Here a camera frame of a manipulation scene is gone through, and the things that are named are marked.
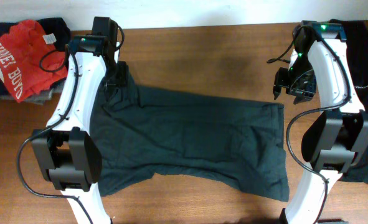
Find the dark green t-shirt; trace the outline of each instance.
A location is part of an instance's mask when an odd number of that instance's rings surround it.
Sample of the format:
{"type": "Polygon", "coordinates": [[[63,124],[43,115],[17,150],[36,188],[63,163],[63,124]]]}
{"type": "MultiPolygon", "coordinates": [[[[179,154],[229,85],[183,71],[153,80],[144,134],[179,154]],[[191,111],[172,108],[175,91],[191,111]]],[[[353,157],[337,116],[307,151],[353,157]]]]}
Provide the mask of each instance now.
{"type": "Polygon", "coordinates": [[[242,192],[288,201],[283,105],[128,85],[102,85],[90,135],[103,158],[99,188],[111,195],[162,175],[221,181],[242,192]]]}

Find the wooden table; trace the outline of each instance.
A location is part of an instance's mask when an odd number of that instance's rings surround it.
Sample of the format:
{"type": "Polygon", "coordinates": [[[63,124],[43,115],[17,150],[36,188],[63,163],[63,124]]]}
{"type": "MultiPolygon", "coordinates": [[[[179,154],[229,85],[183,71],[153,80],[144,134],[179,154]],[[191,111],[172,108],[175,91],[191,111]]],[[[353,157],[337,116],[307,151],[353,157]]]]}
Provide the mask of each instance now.
{"type": "MultiPolygon", "coordinates": [[[[137,83],[203,95],[273,101],[272,86],[280,62],[267,65],[291,42],[295,24],[126,30],[121,60],[137,83]]],[[[27,192],[16,174],[20,143],[34,128],[43,128],[59,96],[44,106],[0,101],[0,223],[75,223],[66,200],[39,198],[27,192]]],[[[282,94],[285,125],[296,114],[319,106],[319,97],[293,105],[282,94]]],[[[318,117],[301,118],[292,129],[298,156],[303,133],[318,117]]],[[[287,154],[290,198],[302,168],[287,154]]],[[[32,188],[55,193],[43,180],[32,149],[22,155],[23,173],[32,188]]],[[[183,175],[155,175],[103,198],[113,223],[261,223],[277,218],[287,203],[241,193],[221,182],[183,175]]],[[[368,185],[338,182],[322,218],[368,223],[368,185]]]]}

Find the white wall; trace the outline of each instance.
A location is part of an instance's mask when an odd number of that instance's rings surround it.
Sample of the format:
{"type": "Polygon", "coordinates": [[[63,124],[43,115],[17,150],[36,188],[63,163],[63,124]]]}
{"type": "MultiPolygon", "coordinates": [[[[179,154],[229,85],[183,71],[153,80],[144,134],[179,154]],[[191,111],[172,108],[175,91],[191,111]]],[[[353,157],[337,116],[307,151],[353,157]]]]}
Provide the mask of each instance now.
{"type": "Polygon", "coordinates": [[[0,22],[63,17],[89,30],[94,16],[123,28],[368,19],[368,0],[0,0],[0,22]]]}

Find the black clamp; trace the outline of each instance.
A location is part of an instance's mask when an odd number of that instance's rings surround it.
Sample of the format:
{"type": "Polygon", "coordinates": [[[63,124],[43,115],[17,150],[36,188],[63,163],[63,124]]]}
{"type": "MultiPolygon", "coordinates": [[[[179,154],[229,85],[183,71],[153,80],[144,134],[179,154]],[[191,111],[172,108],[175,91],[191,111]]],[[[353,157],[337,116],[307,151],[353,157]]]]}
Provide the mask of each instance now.
{"type": "Polygon", "coordinates": [[[42,176],[55,189],[90,190],[98,182],[102,170],[101,154],[85,131],[74,127],[71,131],[51,131],[32,141],[42,176]],[[60,149],[68,142],[70,149],[60,149]]]}
{"type": "Polygon", "coordinates": [[[125,86],[127,76],[115,62],[118,24],[109,17],[95,17],[91,34],[76,35],[69,43],[71,54],[89,52],[102,57],[106,65],[105,80],[109,86],[125,86]]]}
{"type": "Polygon", "coordinates": [[[356,165],[368,146],[368,114],[324,111],[303,136],[301,153],[313,169],[340,173],[356,165]]]}
{"type": "MultiPolygon", "coordinates": [[[[346,41],[346,34],[341,24],[302,21],[301,25],[311,26],[324,39],[340,39],[342,42],[346,41]]],[[[293,42],[295,50],[298,53],[297,59],[290,69],[279,68],[275,74],[273,86],[275,100],[280,95],[281,89],[285,88],[286,94],[296,97],[294,104],[312,100],[316,92],[316,79],[313,67],[308,61],[308,52],[315,40],[317,40],[317,37],[309,29],[298,31],[299,28],[300,25],[293,31],[293,42]]]]}

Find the red t-shirt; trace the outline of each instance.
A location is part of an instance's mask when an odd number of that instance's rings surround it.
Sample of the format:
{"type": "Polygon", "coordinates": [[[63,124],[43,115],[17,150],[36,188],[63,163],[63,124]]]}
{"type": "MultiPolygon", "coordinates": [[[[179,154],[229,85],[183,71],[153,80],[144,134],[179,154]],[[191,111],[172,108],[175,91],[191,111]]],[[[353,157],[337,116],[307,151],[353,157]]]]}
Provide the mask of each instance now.
{"type": "MultiPolygon", "coordinates": [[[[18,103],[41,90],[48,90],[51,84],[67,76],[66,68],[54,73],[41,70],[40,59],[55,50],[53,44],[45,43],[43,35],[45,31],[37,21],[26,20],[0,37],[0,79],[18,103]]],[[[42,66],[53,70],[60,67],[64,59],[64,52],[55,52],[42,62],[42,66]]]]}

